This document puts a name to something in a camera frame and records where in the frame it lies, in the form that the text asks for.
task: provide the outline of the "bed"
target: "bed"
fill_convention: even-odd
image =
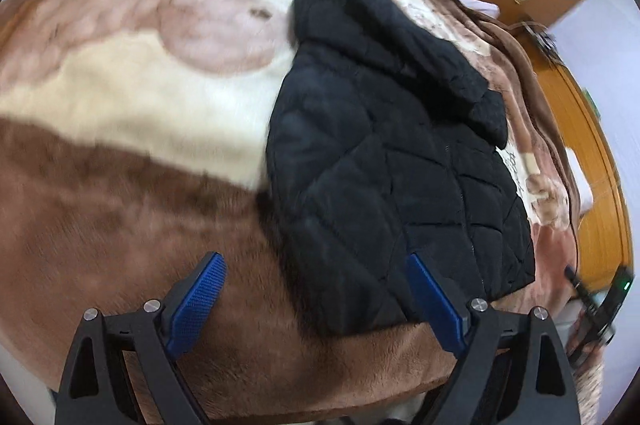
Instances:
[[[294,54],[290,1],[0,5],[0,341],[50,388],[87,307],[135,309],[209,249],[225,255],[228,281],[180,368],[210,417],[325,419],[447,378],[454,359],[427,325],[340,339],[300,326],[264,176],[268,119]],[[455,0],[395,1],[503,93],[503,159],[527,207],[536,281],[497,305],[558,313],[579,199],[527,53]]]

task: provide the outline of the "blue gripper pad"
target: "blue gripper pad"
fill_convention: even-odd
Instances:
[[[164,347],[173,360],[193,349],[218,299],[225,277],[226,264],[222,255],[209,253],[193,273],[177,282],[164,298]]]
[[[465,335],[469,326],[468,311],[460,303],[462,293],[453,281],[431,272],[417,253],[407,257],[405,272],[421,318],[433,329],[440,347],[458,358],[466,351]]]

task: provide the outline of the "white wall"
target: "white wall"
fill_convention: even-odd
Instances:
[[[575,80],[586,87],[602,119],[631,221],[640,243],[640,10],[634,0],[584,0],[550,32]],[[634,248],[640,267],[640,245]],[[605,351],[600,402],[604,420],[640,366],[640,278],[616,320],[617,334]]]

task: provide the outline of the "plush blanket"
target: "plush blanket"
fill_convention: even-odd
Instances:
[[[295,52],[291,1],[0,4],[0,341],[53,389],[86,308],[139,308],[208,250],[224,254],[228,278],[179,365],[210,417],[336,416],[447,378],[454,359],[427,325],[340,339],[301,325],[264,173]],[[530,218],[536,281],[498,304],[557,312],[578,196],[529,59],[452,0],[395,1],[503,94],[504,159]],[[159,421],[131,358],[129,371]]]

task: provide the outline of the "silver screw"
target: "silver screw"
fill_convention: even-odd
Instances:
[[[486,303],[484,299],[473,299],[471,301],[471,307],[475,309],[477,312],[485,312],[489,307],[489,304]]]
[[[540,320],[547,320],[549,318],[549,312],[543,307],[536,306],[533,308],[533,316]]]
[[[84,318],[86,321],[90,321],[97,316],[98,316],[98,310],[96,308],[89,308],[84,312],[84,315],[82,315],[82,318]]]
[[[151,299],[145,302],[144,309],[147,313],[153,313],[160,309],[160,301]]]

